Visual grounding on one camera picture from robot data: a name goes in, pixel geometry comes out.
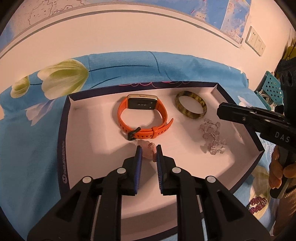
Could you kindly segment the right hand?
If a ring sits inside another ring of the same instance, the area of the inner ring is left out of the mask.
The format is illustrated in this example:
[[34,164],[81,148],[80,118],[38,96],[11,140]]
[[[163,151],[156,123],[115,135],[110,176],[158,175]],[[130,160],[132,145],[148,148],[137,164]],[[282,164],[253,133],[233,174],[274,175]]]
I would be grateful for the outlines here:
[[292,179],[287,189],[295,189],[296,166],[295,163],[283,168],[279,163],[280,151],[279,147],[275,146],[271,156],[271,163],[269,165],[269,186],[271,189],[279,188],[282,183],[282,178],[287,177]]

